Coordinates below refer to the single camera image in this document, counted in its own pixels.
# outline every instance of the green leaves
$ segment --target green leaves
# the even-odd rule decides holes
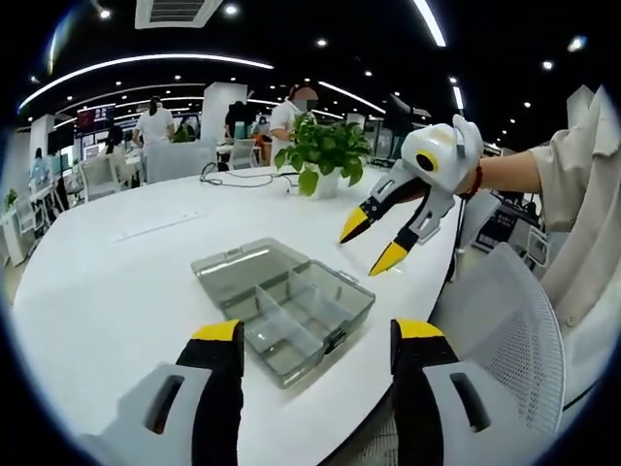
[[[287,159],[287,149],[281,149],[276,154],[276,157],[274,157],[274,164],[276,165],[276,168],[280,170],[280,168],[282,168],[282,165],[284,165],[284,162],[286,162],[286,159]]]
[[[337,167],[341,167],[341,177],[349,179],[350,186],[359,183],[364,173],[362,157],[372,152],[357,123],[317,124],[309,113],[296,118],[290,137],[295,144],[281,150],[274,163],[278,169],[290,164],[301,173],[300,191],[305,195],[314,193],[319,174],[328,176]]]
[[[319,174],[312,169],[307,168],[300,174],[300,192],[305,196],[312,196],[314,191],[317,189],[317,182],[319,182]]]
[[[300,153],[294,153],[291,157],[291,166],[296,172],[300,172],[304,166],[304,157]]]

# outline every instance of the white pot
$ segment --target white pot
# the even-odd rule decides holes
[[[341,167],[335,168],[334,171],[327,176],[322,175],[317,166],[310,166],[310,168],[319,174],[317,189],[310,199],[333,199],[337,197],[339,179],[341,178]]]

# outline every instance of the potted plant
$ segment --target potted plant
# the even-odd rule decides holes
[[[339,177],[357,184],[363,175],[362,159],[371,147],[357,123],[318,124],[311,114],[299,115],[293,124],[293,146],[274,159],[278,169],[291,165],[300,173],[300,192],[305,196],[336,196]]]
[[[17,193],[14,189],[11,189],[9,193],[4,198],[4,211],[8,212],[13,204],[17,200]]]

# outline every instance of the desk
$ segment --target desk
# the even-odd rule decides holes
[[[397,206],[341,248],[349,212],[380,176],[369,168],[350,189],[341,180],[338,197],[329,201],[287,194],[284,180],[240,189],[186,178],[123,191],[61,216],[24,272],[11,317],[34,380],[69,432],[100,433],[113,421],[120,396],[158,363],[174,363],[202,325],[223,320],[193,275],[192,261],[273,237],[376,294],[361,329],[287,390],[245,355],[239,464],[315,466],[325,459],[386,393],[390,319],[428,319],[455,243],[457,209],[424,247],[368,277],[418,205]]]

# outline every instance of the ceiling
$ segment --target ceiling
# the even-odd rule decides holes
[[[179,98],[203,92],[200,85],[128,90],[136,87],[232,78],[246,83],[254,99],[266,101],[277,101],[292,84],[311,79],[321,100],[319,108],[337,115],[353,109],[377,117],[380,113],[317,82],[346,89],[380,107],[389,93],[398,91],[402,100],[431,114],[426,122],[450,121],[456,112],[449,82],[454,77],[463,94],[465,116],[479,125],[483,138],[523,150],[547,141],[567,125],[566,99],[580,84],[594,89],[600,84],[594,50],[603,28],[598,27],[595,12],[570,11],[567,2],[427,0],[446,41],[444,48],[436,45],[413,0],[225,0],[204,28],[143,30],[135,29],[135,1],[99,3],[112,12],[111,17],[102,20],[91,4],[82,2],[65,21],[66,27],[59,29],[64,33],[56,36],[52,74],[45,71],[44,56],[33,60],[39,66],[33,65],[31,73],[39,83],[28,83],[20,101],[68,73],[135,55],[209,53],[254,60],[274,69],[196,59],[102,68],[34,99],[21,110],[21,124],[73,105],[66,111],[72,117],[86,100],[88,106],[126,104],[153,94]],[[234,17],[224,13],[230,4],[239,8]],[[568,44],[576,35],[586,36],[588,44],[569,53]],[[317,46],[319,38],[328,41],[327,47]],[[543,70],[543,60],[553,61],[553,69]],[[365,76],[366,71],[373,75]],[[526,101],[532,104],[530,109],[524,107]],[[187,104],[179,100],[166,106]]]

